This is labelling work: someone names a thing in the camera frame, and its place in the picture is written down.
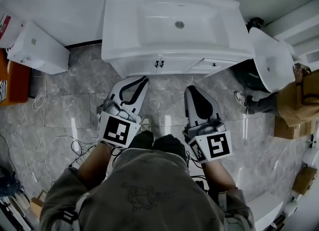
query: hand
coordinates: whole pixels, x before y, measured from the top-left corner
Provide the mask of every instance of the hand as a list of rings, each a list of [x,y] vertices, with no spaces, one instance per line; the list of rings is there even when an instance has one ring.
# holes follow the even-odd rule
[[[303,81],[303,72],[300,69],[295,68],[295,66],[293,66],[293,72],[295,75],[295,82],[301,83]]]

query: person in brown jacket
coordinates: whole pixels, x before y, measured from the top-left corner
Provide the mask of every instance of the person in brown jacket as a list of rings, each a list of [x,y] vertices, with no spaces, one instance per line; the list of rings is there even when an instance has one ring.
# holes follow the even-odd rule
[[[258,102],[235,91],[246,114],[271,113],[282,117],[289,127],[319,118],[319,69],[308,72],[293,66],[295,81]]]

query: cabinet door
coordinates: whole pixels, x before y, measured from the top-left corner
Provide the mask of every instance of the cabinet door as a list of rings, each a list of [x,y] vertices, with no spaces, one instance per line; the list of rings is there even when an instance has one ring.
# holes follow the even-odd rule
[[[185,73],[200,60],[202,60],[202,58],[162,57],[159,62],[157,74]]]
[[[157,71],[160,58],[137,58],[118,61],[120,69],[125,76],[152,75]]]

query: jeans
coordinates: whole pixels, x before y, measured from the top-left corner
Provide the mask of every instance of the jeans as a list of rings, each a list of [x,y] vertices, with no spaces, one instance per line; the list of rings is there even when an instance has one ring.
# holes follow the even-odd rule
[[[247,96],[247,113],[255,114],[257,112],[263,112],[280,116],[277,109],[277,94],[278,93],[273,93],[259,101],[253,101],[252,96]]]
[[[133,139],[129,148],[161,150],[167,153],[173,153],[182,157],[186,162],[185,146],[175,138],[172,134],[165,135],[155,140],[154,135],[150,131],[144,131]]]

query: brown jacket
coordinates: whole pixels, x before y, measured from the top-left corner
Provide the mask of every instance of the brown jacket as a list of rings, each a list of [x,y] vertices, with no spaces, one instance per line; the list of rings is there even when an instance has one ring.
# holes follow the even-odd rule
[[[301,90],[298,99],[297,90]],[[302,88],[292,82],[279,91],[277,97],[279,114],[292,127],[319,118],[319,70],[304,77]]]

